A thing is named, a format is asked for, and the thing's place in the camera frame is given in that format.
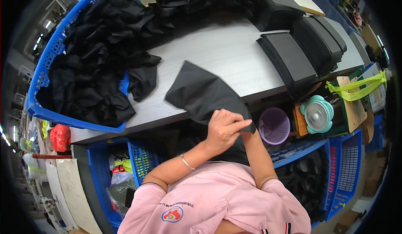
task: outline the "work table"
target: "work table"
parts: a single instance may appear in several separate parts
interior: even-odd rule
[[[336,21],[327,19],[346,43],[347,51],[333,75],[364,65],[353,41]],[[158,65],[158,84],[142,102],[129,100],[137,112],[121,134],[89,129],[71,129],[71,143],[87,144],[94,141],[124,136],[134,132],[186,119],[186,112],[164,100],[183,62],[188,60],[223,79],[244,102],[255,101],[286,91],[275,67],[256,40],[261,32],[245,18],[230,21],[208,20],[192,30],[175,34],[174,38],[148,52],[162,57]]]

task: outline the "pink fabric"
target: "pink fabric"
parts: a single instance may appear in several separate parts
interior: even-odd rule
[[[222,219],[256,234],[288,234],[288,223],[289,233],[311,232],[306,210],[280,181],[259,190],[250,167],[206,162],[167,194],[158,185],[140,186],[118,234],[214,233]]]

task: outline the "small fan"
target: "small fan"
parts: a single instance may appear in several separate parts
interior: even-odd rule
[[[334,109],[319,95],[312,96],[307,103],[301,105],[300,112],[304,115],[310,134],[325,133],[332,127]]]

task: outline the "purple mesh bin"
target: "purple mesh bin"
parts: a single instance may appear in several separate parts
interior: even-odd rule
[[[260,117],[258,132],[266,143],[281,144],[290,133],[289,117],[282,109],[276,107],[267,109]]]

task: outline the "shirt logo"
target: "shirt logo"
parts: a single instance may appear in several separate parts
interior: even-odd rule
[[[162,214],[162,221],[176,223],[183,217],[183,209],[176,206],[168,209]]]

